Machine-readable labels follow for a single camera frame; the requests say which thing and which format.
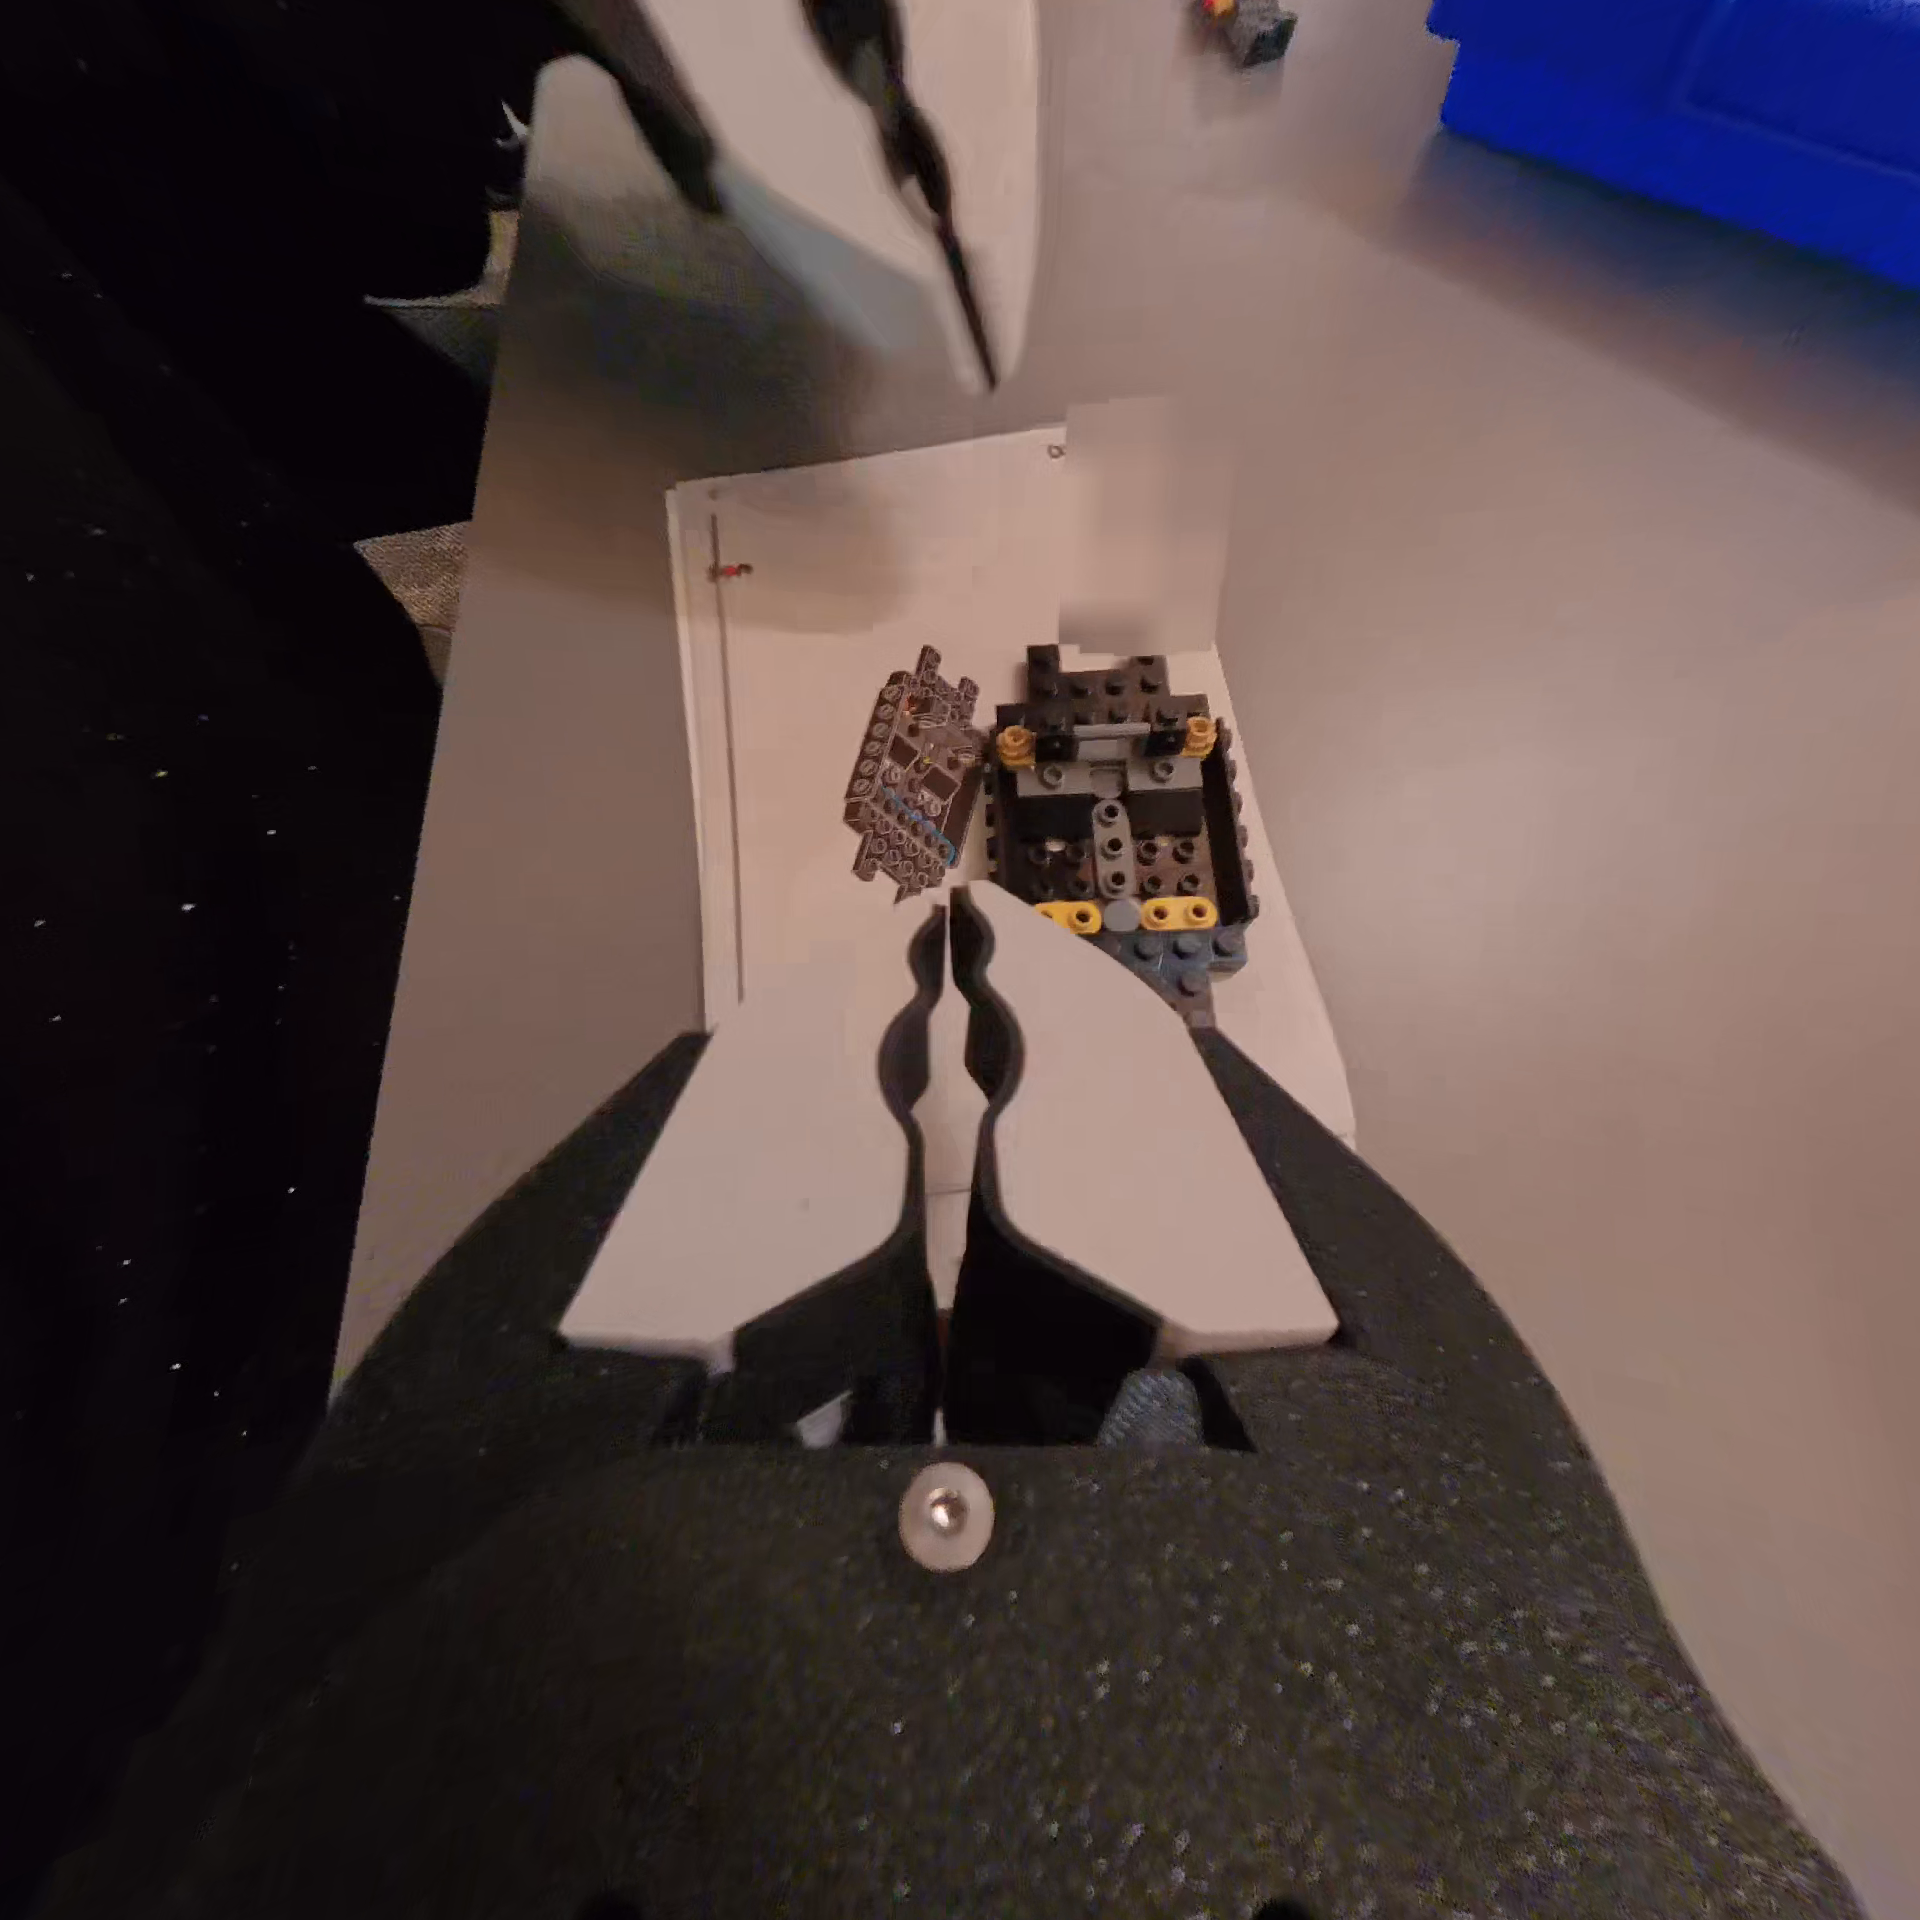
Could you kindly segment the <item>white instruction booklet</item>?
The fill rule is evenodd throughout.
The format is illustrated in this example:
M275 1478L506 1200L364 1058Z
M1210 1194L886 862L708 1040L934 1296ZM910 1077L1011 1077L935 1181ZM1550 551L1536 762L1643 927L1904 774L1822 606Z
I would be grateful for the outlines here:
M1168 657L1233 734L1250 833L1248 964L1216 986L1223 1033L1344 1144L1354 1092L1312 974L1241 732L1241 671L1216 646L1233 450L1174 400L1104 400L1063 423L841 464L687 481L667 498L703 860L705 1025L756 970L904 927L889 880L854 874L843 789L880 686L930 646L1017 697L1024 654Z

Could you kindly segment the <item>black grey lego build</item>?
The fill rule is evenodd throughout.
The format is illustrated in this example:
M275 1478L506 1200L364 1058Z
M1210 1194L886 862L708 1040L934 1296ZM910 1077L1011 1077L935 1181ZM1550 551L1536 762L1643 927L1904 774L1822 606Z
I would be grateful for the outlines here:
M1233 732L1166 656L1024 656L984 784L987 874L1191 1029L1248 961L1259 900Z

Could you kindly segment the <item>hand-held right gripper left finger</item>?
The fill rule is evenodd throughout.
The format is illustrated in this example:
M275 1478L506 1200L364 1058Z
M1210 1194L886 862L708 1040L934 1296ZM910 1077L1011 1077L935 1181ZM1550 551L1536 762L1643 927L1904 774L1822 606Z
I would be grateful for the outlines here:
M571 1348L695 1359L771 1402L929 1402L939 905L756 974L714 1025L561 1318Z

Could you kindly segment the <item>blue plastic bin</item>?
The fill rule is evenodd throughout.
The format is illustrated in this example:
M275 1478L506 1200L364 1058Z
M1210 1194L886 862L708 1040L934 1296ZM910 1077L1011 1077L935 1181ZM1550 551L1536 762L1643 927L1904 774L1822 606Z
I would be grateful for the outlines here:
M1435 2L1443 126L1918 287L1915 2Z

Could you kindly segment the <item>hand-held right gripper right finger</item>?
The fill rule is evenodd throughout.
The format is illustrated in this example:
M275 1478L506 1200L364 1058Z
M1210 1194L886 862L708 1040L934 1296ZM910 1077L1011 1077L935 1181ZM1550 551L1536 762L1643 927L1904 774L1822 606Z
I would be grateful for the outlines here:
M1107 1409L1135 1372L1331 1344L1338 1310L1196 1033L994 882L952 898L986 1097L952 1409Z

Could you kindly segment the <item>dark grey lego frame piece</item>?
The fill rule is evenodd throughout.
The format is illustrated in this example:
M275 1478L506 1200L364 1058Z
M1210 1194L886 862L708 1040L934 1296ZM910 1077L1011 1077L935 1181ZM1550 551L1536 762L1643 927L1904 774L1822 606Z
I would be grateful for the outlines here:
M986 777L979 686L950 681L935 646L874 698L843 797L858 880L887 880L897 902L938 892L956 869Z

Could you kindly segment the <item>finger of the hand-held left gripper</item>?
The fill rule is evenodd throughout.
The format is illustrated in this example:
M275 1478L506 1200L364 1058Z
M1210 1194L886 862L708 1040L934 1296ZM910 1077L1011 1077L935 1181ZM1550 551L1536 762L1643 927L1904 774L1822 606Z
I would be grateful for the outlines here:
M914 326L923 311L889 246L874 141L818 49L818 5L647 8L719 143L729 220L843 330L950 367Z
M1040 255L1038 7L820 2L818 49L871 137L914 326L966 391L1002 391Z

